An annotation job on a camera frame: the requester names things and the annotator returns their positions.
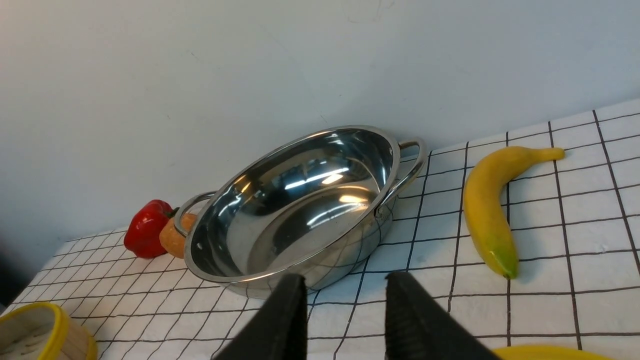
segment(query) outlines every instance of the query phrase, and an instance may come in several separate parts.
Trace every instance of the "black grid line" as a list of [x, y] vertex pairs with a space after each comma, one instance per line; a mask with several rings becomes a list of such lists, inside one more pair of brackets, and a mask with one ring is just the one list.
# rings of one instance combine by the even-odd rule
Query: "black grid line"
[[596, 122], [596, 125], [598, 128], [598, 135], [600, 136], [600, 142], [602, 143], [602, 150], [604, 151], [605, 159], [607, 159], [607, 166], [609, 167], [611, 181], [613, 182], [613, 188], [616, 192], [616, 197], [618, 198], [618, 205], [620, 206], [620, 214], [622, 214], [622, 219], [625, 223], [625, 229], [627, 230], [627, 236], [629, 237], [629, 243], [631, 245], [631, 249], [634, 250], [634, 259], [636, 261], [638, 274], [640, 274], [640, 259], [638, 257], [638, 253], [635, 251], [636, 243], [634, 242], [634, 236], [631, 233], [631, 228], [629, 227], [629, 221], [627, 220], [627, 213], [625, 211], [625, 207], [622, 204], [622, 197], [620, 197], [620, 189], [618, 188], [618, 182], [616, 181], [616, 176], [613, 173], [613, 166], [611, 165], [611, 160], [609, 159], [609, 151], [607, 150], [607, 145], [606, 145], [607, 142], [604, 141], [604, 137], [602, 136], [602, 129], [600, 129], [600, 122], [598, 121], [598, 115], [596, 114], [595, 110], [593, 110], [593, 119]]
[[[504, 146], [509, 146], [509, 131], [504, 134]], [[506, 218], [507, 224], [511, 226], [511, 196], [510, 196], [510, 184], [507, 183], [505, 186], [505, 192], [507, 197], [506, 204]], [[511, 279], [507, 279], [507, 346], [511, 346]]]
[[[129, 266], [127, 267], [127, 270], [128, 270], [128, 269], [130, 269], [130, 267], [132, 267], [134, 263], [135, 263], [135, 261], [133, 261], [131, 264], [129, 264]], [[137, 281], [137, 280], [140, 278], [140, 276], [145, 272], [145, 270], [147, 269], [147, 267], [148, 267], [149, 265], [151, 265], [151, 263], [153, 263], [153, 260], [152, 260], [152, 261], [149, 261], [149, 262], [147, 263], [147, 265], [146, 265], [146, 266], [145, 266], [145, 268], [142, 270], [142, 272], [141, 272], [140, 274], [138, 274], [138, 276], [135, 278], [135, 280], [133, 280], [133, 282], [131, 283], [131, 285], [129, 285], [129, 287], [128, 287], [127, 291], [129, 291], [129, 290], [131, 289], [131, 287], [136, 283], [136, 281]], [[118, 302], [115, 304], [115, 306], [113, 306], [113, 309], [111, 310], [111, 312], [109, 313], [109, 315], [108, 315], [107, 317], [110, 317], [110, 316], [113, 314], [113, 312], [118, 308], [118, 305], [120, 305], [120, 302], [122, 301], [122, 299], [124, 299], [125, 295], [122, 295], [122, 297], [120, 297], [120, 299], [118, 299]], [[100, 332], [100, 330], [102, 329], [102, 327], [104, 326], [104, 324], [105, 324], [105, 323], [106, 323], [106, 321], [105, 321], [104, 323], [102, 323], [102, 325], [100, 325], [100, 327], [98, 328], [98, 330], [96, 330], [96, 334], [97, 334], [98, 332]], [[124, 325], [125, 325], [126, 323], [127, 323], [126, 321], [125, 321], [125, 322], [123, 322], [123, 323], [122, 323], [122, 325], [120, 326], [120, 328], [118, 329], [118, 331], [116, 331], [116, 332], [115, 332], [115, 334], [113, 335], [114, 339], [115, 339], [115, 337], [117, 336], [117, 334], [120, 332], [120, 330], [122, 330], [122, 327], [124, 327]], [[110, 346], [111, 346], [111, 344], [109, 344], [109, 345], [104, 349], [104, 351], [102, 352], [102, 355], [100, 356], [100, 358], [101, 358], [101, 359], [102, 359], [102, 356], [107, 352], [107, 350], [109, 349], [109, 347], [110, 347]]]
[[[582, 337], [593, 337], [593, 336], [640, 336], [640, 332], [583, 332], [581, 333]], [[366, 334], [366, 335], [347, 335], [345, 337], [342, 336], [310, 336], [309, 340], [341, 340], [341, 339], [362, 339], [362, 338], [384, 338], [384, 334]], [[574, 332], [562, 332], [562, 333], [552, 333], [552, 334], [544, 334], [544, 333], [522, 333], [522, 334], [512, 334], [512, 338], [572, 338], [575, 337], [576, 334]], [[491, 339], [491, 338], [506, 338], [506, 334], [489, 334], [489, 335], [478, 335], [475, 336], [477, 339]], [[175, 338], [172, 341], [188, 341], [192, 340], [191, 338]], [[210, 339], [198, 339], [198, 341], [228, 341], [230, 338], [210, 338]], [[162, 343], [166, 340], [140, 340], [141, 343]], [[130, 343], [133, 340], [96, 340], [97, 343]]]
[[342, 344], [344, 343], [345, 336], [347, 336], [347, 333], [349, 332], [349, 326], [351, 325], [351, 321], [353, 320], [353, 314], [355, 313], [356, 306], [358, 305], [358, 298], [360, 297], [360, 290], [362, 290], [362, 282], [364, 281], [364, 274], [366, 274], [367, 272], [368, 264], [369, 264], [369, 258], [367, 258], [364, 262], [364, 267], [362, 268], [362, 275], [360, 276], [360, 283], [358, 284], [358, 291], [356, 291], [356, 299], [354, 301], [353, 307], [351, 308], [351, 314], [349, 315], [347, 326], [344, 328], [344, 335], [340, 340], [340, 343], [338, 344], [338, 346], [335, 348], [335, 351], [333, 352], [333, 360], [335, 360], [336, 357], [338, 356], [338, 351], [340, 351], [340, 347], [342, 347]]
[[76, 239], [69, 239], [69, 240], [65, 240], [65, 243], [71, 242], [71, 241], [77, 241], [77, 240], [84, 240], [84, 239], [89, 239], [89, 238], [94, 238], [96, 236], [102, 236], [102, 235], [107, 235], [107, 234], [124, 234], [126, 233], [126, 230], [122, 230], [122, 231], [112, 231], [111, 233], [101, 233], [101, 234], [96, 234], [96, 235], [91, 235], [91, 236], [85, 236], [84, 238], [76, 238]]
[[405, 271], [408, 271], [409, 266], [411, 264], [411, 256], [413, 255], [413, 246], [415, 245], [415, 237], [418, 233], [418, 225], [420, 224], [420, 212], [422, 211], [422, 203], [424, 202], [424, 189], [427, 186], [427, 179], [429, 179], [429, 166], [431, 165], [431, 154], [433, 153], [433, 151], [429, 151], [429, 156], [427, 157], [427, 170], [426, 170], [426, 174], [427, 176], [424, 177], [424, 181], [422, 182], [422, 196], [420, 196], [420, 204], [418, 205], [418, 213], [417, 213], [417, 218], [415, 219], [415, 226], [413, 227], [413, 237], [411, 238], [411, 246], [409, 248], [409, 256], [407, 257], [406, 260], [406, 267], [404, 268]]
[[234, 321], [234, 323], [229, 327], [229, 330], [227, 331], [227, 335], [225, 336], [225, 339], [220, 343], [220, 346], [216, 349], [216, 351], [214, 351], [214, 352], [213, 352], [213, 355], [212, 355], [212, 356], [215, 356], [215, 355], [220, 351], [220, 349], [222, 349], [222, 347], [225, 345], [225, 341], [230, 340], [230, 338], [229, 338], [229, 334], [231, 334], [231, 330], [233, 330], [233, 329], [234, 329], [234, 327], [235, 327], [235, 326], [236, 326], [236, 324], [238, 323], [238, 320], [240, 319], [240, 316], [242, 316], [242, 313], [244, 313], [244, 309], [246, 308], [246, 304], [247, 304], [247, 302], [248, 302], [248, 301], [249, 301], [248, 299], [246, 299], [246, 300], [244, 301], [243, 310], [240, 312], [240, 314], [238, 315], [238, 317], [236, 318], [236, 320]]
[[[469, 142], [465, 147], [465, 170], [462, 173], [462, 186], [465, 185], [467, 179], [467, 160], [469, 154]], [[460, 192], [460, 213], [458, 214], [458, 235], [456, 237], [456, 252], [453, 256], [453, 276], [451, 277], [451, 289], [449, 290], [449, 300], [447, 301], [447, 312], [451, 312], [451, 299], [453, 299], [453, 289], [456, 285], [456, 272], [458, 268], [458, 252], [460, 251], [460, 231], [462, 229], [462, 204], [464, 203], [465, 190]]]
[[[553, 132], [551, 131], [551, 122], [547, 123], [549, 126], [549, 140], [551, 141], [551, 147], [554, 146], [554, 135]], [[558, 175], [558, 166], [557, 166], [557, 161], [554, 160], [554, 170], [555, 170], [555, 174], [556, 174], [556, 188], [557, 188], [557, 194], [558, 194], [558, 205], [560, 207], [560, 219], [562, 222], [562, 232], [563, 232], [563, 237], [564, 237], [564, 251], [566, 252], [566, 266], [567, 266], [567, 271], [569, 273], [569, 287], [571, 289], [571, 303], [572, 303], [572, 307], [573, 307], [573, 322], [574, 322], [574, 326], [575, 326], [575, 333], [576, 333], [576, 341], [578, 344], [578, 349], [582, 350], [582, 340], [580, 338], [580, 324], [578, 321], [578, 307], [576, 305], [576, 301], [575, 301], [575, 285], [573, 284], [573, 269], [571, 268], [571, 257], [569, 256], [569, 239], [567, 238], [566, 235], [566, 222], [564, 221], [564, 206], [562, 203], [562, 191], [560, 189], [560, 177]]]

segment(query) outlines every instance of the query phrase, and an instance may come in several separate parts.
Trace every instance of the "white wall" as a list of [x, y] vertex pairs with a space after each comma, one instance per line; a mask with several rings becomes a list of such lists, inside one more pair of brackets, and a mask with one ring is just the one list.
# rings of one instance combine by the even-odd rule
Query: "white wall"
[[0, 253], [216, 189], [297, 136], [441, 147], [640, 96], [640, 2], [7, 0]]

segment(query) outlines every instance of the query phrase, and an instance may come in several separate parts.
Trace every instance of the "grid tablecloth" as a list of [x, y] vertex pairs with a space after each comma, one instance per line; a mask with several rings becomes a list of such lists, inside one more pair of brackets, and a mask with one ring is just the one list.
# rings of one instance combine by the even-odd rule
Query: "grid tablecloth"
[[[470, 169], [507, 145], [567, 150], [503, 193], [521, 259], [512, 281], [482, 263], [461, 211]], [[393, 270], [411, 272], [490, 348], [551, 343], [637, 358], [639, 184], [640, 101], [431, 151], [380, 247], [309, 296], [309, 358], [384, 358], [384, 276]], [[94, 335], [103, 359], [208, 359], [260, 308], [196, 278], [182, 260], [134, 258], [124, 230], [64, 243], [7, 311], [59, 304]]]

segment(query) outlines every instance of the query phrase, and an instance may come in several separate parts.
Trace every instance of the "banana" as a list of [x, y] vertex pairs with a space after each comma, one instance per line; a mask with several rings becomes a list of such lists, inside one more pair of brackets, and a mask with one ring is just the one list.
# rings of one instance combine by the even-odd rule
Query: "banana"
[[518, 276], [518, 253], [500, 207], [502, 187], [537, 163], [563, 158], [564, 150], [558, 147], [509, 146], [487, 155], [469, 174], [463, 196], [465, 220], [478, 254], [496, 274]]

